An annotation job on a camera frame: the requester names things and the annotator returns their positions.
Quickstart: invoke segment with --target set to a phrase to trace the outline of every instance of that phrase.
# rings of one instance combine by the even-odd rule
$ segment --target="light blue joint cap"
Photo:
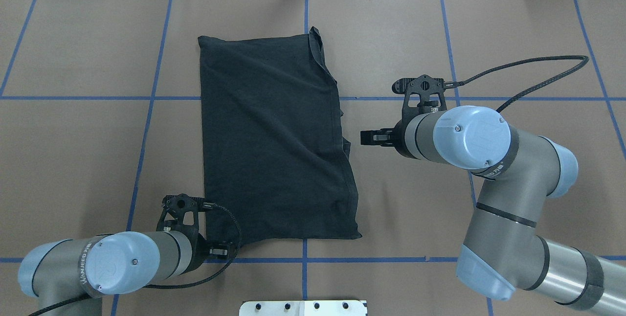
[[[576,156],[572,151],[553,142],[547,137],[543,138],[548,140],[557,152],[557,156],[559,157],[559,169],[561,170],[557,187],[552,191],[552,194],[548,195],[548,198],[560,198],[567,193],[570,187],[576,182],[576,178],[579,177],[579,162],[576,160]]]
[[[47,253],[50,252],[50,250],[54,249],[55,246],[62,242],[67,242],[67,240],[71,239],[59,240],[58,242],[40,245],[32,249],[24,260],[22,260],[20,269],[18,270],[18,283],[20,284],[20,288],[24,294],[37,298],[37,294],[35,294],[35,291],[33,290],[33,278],[37,272],[37,267],[39,267],[41,261],[45,258]]]
[[[456,262],[456,276],[470,289],[494,300],[505,302],[515,293],[508,280],[465,245],[461,245]]]
[[[511,131],[504,118],[490,108],[460,106],[437,120],[432,140],[437,152],[452,166],[481,169],[505,157]]]
[[[103,294],[126,294],[147,285],[157,273],[161,256],[146,234],[123,231],[100,240],[87,254],[89,284]]]

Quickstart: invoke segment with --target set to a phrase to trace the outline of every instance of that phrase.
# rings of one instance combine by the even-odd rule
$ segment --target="black fabric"
[[[244,244],[360,238],[350,143],[319,32],[198,40],[205,197],[237,217]],[[206,235],[233,242],[237,231],[210,211]]]

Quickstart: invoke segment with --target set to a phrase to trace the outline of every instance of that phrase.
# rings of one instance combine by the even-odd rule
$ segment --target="white bracket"
[[[364,300],[245,302],[239,316],[367,316]]]

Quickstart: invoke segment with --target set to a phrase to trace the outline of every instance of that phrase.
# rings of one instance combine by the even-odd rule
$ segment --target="black cable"
[[[29,314],[29,316],[39,316],[41,314],[45,314],[48,311],[52,311],[54,309],[58,309],[60,307],[63,307],[65,305],[69,305],[71,303],[87,300],[89,298],[91,298],[91,296],[89,296],[89,294],[82,294],[81,296],[77,296],[76,298],[70,298],[70,299],[67,299],[67,300],[63,300],[60,303],[55,303],[54,305],[50,305],[48,307],[44,307],[41,310],[37,310],[37,311],[33,312],[32,314]]]
[[[586,55],[557,55],[557,56],[553,56],[553,57],[539,57],[539,58],[530,58],[530,59],[525,59],[525,60],[519,60],[519,62],[514,62],[514,63],[509,63],[509,64],[504,64],[503,66],[499,66],[499,67],[495,67],[495,68],[491,68],[489,70],[483,71],[482,73],[478,74],[478,75],[474,75],[471,78],[468,78],[465,81],[461,81],[458,82],[458,86],[463,86],[463,85],[467,85],[470,82],[476,80],[479,77],[483,77],[485,75],[487,75],[488,73],[493,73],[494,71],[498,71],[498,70],[502,70],[502,69],[506,69],[506,68],[510,68],[510,67],[515,67],[515,66],[519,66],[521,64],[526,64],[526,63],[533,63],[533,62],[544,62],[546,60],[581,60],[581,62],[579,62],[578,64],[576,64],[576,66],[574,66],[573,68],[570,68],[556,76],[553,76],[551,78],[548,78],[548,80],[545,80],[543,82],[539,82],[539,84],[536,84],[535,86],[529,87],[526,90],[516,94],[515,96],[509,98],[507,100],[507,102],[503,103],[502,106],[499,106],[498,109],[496,109],[496,111],[498,113],[502,112],[505,108],[507,108],[508,106],[510,106],[510,104],[512,104],[513,102],[519,100],[520,98],[524,97],[525,95],[528,95],[531,92],[537,91],[542,87],[548,86],[549,84],[552,84],[553,82],[566,77],[567,75],[572,74],[573,72],[579,70],[580,68],[582,68],[583,66],[585,66],[585,64],[589,61],[589,57]]]
[[[228,259],[228,262],[226,262],[226,264],[224,266],[222,266],[221,269],[219,269],[219,271],[215,272],[210,277],[204,278],[203,280],[199,280],[199,281],[194,282],[194,283],[187,283],[187,284],[181,284],[181,285],[156,285],[156,284],[149,284],[149,285],[145,286],[144,288],[150,288],[150,289],[183,289],[183,288],[195,287],[197,285],[200,285],[202,283],[206,283],[206,282],[212,280],[213,278],[219,276],[220,274],[222,274],[222,272],[224,272],[228,268],[228,266],[230,266],[231,263],[233,263],[233,261],[235,261],[235,258],[237,257],[237,254],[239,253],[239,249],[241,249],[241,242],[243,240],[242,233],[241,233],[241,226],[239,225],[239,222],[237,222],[237,219],[235,219],[235,216],[233,216],[233,214],[230,211],[228,211],[228,209],[226,209],[226,207],[222,207],[222,206],[220,206],[218,204],[213,204],[213,207],[221,209],[222,211],[226,212],[230,216],[230,219],[233,221],[233,223],[235,223],[235,226],[237,227],[237,233],[239,234],[239,237],[237,238],[238,239],[237,247],[235,249],[235,252],[233,253],[233,256]]]

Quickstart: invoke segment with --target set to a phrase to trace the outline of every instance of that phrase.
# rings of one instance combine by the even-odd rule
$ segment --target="dark cloth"
[[[205,197],[230,209],[243,243],[360,238],[337,82],[317,29],[226,42],[201,36]],[[236,242],[219,210],[208,241]]]

